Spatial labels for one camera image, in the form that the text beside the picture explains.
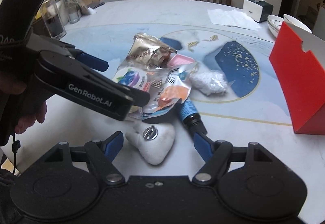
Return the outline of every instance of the plastic bottle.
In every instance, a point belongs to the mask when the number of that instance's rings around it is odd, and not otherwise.
[[[183,104],[179,104],[178,114],[184,126],[189,130],[191,136],[194,136],[196,132],[201,132],[204,135],[208,133],[198,110],[190,99],[185,100]]]

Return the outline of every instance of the tissue box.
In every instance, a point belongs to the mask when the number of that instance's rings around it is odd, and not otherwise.
[[[325,135],[324,47],[325,41],[284,22],[271,52],[295,133]]]
[[[244,0],[243,12],[256,22],[264,22],[272,14],[273,5],[266,1],[254,2],[254,0]]]

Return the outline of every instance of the dark liquid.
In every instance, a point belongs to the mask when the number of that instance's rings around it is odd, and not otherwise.
[[[48,30],[52,37],[58,36],[60,33],[64,31],[58,14],[55,15],[54,17],[47,19],[46,24],[48,26]]]

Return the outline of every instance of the pink object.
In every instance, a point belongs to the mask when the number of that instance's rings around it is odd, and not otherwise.
[[[167,63],[168,67],[174,67],[181,64],[190,64],[195,62],[195,60],[191,57],[175,54],[175,56]]]

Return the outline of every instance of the white plush toy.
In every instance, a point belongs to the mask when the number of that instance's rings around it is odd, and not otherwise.
[[[172,147],[175,129],[168,123],[148,124],[136,121],[133,123],[133,131],[127,132],[125,137],[148,163],[156,165],[164,160]]]

